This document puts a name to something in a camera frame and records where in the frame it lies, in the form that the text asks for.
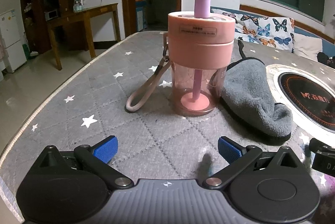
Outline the grey cleaning cloth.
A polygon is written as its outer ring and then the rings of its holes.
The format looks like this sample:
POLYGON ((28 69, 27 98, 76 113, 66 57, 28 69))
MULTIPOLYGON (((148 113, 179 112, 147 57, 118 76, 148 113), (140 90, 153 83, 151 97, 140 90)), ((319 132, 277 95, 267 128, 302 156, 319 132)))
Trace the grey cleaning cloth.
POLYGON ((280 145, 291 137, 292 112, 285 104, 275 101, 263 61, 247 57, 242 40, 237 45, 241 59, 227 67, 220 101, 250 135, 280 145))

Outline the pink drinking cup with straw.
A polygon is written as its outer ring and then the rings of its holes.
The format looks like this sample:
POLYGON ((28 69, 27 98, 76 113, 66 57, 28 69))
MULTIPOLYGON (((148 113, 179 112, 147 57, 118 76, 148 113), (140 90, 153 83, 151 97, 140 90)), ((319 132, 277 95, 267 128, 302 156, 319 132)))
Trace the pink drinking cup with straw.
POLYGON ((202 116, 219 104, 232 57, 235 20, 212 13, 210 7, 211 0, 195 0, 192 11, 169 13, 162 59, 153 75, 129 96, 127 111, 136 112, 146 103, 168 69, 177 113, 202 116))

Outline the grey star-pattern table mat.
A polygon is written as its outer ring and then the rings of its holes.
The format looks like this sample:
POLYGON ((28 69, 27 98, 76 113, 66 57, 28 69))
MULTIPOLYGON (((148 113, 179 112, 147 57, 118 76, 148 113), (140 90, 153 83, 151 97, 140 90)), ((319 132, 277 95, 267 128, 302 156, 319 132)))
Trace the grey star-pattern table mat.
POLYGON ((334 223, 334 176, 312 168, 312 138, 334 147, 334 132, 304 116, 278 77, 296 73, 334 96, 334 70, 287 51, 244 42, 244 54, 266 66, 277 103, 292 112, 291 137, 272 145, 250 135, 220 104, 183 116, 166 72, 141 109, 127 98, 155 70, 162 34, 143 32, 111 47, 52 93, 1 156, 1 198, 23 223, 334 223), (74 149, 116 136, 108 163, 134 186, 108 189, 78 166, 74 149), (227 136, 262 154, 224 189, 203 181, 229 163, 218 151, 227 136))

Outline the black induction cooker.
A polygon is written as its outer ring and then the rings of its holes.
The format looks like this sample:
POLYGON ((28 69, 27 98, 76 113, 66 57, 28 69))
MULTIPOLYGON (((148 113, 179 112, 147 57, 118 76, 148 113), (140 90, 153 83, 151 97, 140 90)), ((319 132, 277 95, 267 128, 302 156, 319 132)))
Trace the black induction cooker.
POLYGON ((322 128, 334 132, 334 96, 321 85, 296 73, 282 73, 278 84, 289 101, 322 128))

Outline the white cushion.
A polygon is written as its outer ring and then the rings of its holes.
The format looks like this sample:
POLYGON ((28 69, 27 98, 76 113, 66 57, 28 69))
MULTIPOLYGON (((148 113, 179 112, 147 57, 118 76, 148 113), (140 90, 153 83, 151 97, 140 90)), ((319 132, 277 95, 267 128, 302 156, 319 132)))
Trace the white cushion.
POLYGON ((322 52, 322 40, 320 38, 295 33, 294 40, 294 54, 317 61, 317 54, 322 52))

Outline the butterfly pattern pillow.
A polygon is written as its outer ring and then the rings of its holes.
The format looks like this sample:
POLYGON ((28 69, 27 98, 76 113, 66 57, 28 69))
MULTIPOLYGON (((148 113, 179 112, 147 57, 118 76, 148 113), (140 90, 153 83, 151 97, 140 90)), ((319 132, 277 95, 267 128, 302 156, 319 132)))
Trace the butterfly pattern pillow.
POLYGON ((222 11, 221 14, 235 19, 235 39, 293 52, 295 42, 294 19, 257 17, 227 11, 222 11))

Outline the glass jar on table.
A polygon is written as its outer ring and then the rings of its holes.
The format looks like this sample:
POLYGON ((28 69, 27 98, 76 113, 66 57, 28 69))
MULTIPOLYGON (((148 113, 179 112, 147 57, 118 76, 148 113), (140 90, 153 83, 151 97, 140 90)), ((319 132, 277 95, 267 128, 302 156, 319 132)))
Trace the glass jar on table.
POLYGON ((74 0, 73 11, 74 12, 79 12, 79 11, 82 11, 82 9, 83 9, 83 7, 82 7, 81 0, 74 0))

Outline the white refrigerator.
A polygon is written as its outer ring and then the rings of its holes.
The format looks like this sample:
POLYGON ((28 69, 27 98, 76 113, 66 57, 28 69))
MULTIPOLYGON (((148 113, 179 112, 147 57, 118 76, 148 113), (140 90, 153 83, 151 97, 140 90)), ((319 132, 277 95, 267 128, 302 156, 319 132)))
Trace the white refrigerator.
POLYGON ((4 64, 9 73, 14 73, 27 62, 19 34, 15 10, 1 14, 1 43, 5 49, 4 64))

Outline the blue storage box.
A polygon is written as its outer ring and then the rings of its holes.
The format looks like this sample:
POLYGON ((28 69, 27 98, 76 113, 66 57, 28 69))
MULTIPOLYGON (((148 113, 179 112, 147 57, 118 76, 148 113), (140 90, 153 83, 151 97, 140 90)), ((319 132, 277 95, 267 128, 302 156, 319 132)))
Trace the blue storage box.
POLYGON ((135 0, 137 31, 142 31, 145 26, 144 6, 145 0, 135 0))

